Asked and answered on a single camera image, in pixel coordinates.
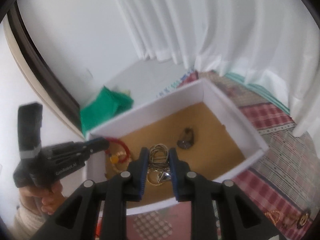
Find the beige left sleeve forearm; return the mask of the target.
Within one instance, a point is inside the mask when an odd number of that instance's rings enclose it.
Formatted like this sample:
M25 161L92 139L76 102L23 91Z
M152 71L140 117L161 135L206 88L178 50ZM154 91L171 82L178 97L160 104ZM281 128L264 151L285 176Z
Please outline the beige left sleeve forearm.
M36 215L22 204L17 209L13 226L9 228L13 239L28 240L45 223L41 215Z

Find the person's left hand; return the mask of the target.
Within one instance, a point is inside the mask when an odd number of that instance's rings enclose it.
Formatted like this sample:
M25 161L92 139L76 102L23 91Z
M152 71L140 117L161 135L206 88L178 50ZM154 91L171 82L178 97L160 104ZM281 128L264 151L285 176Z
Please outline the person's left hand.
M41 211L52 215L66 200L60 181L55 182L50 190L35 186L26 186L18 190L21 204L36 215L40 215Z

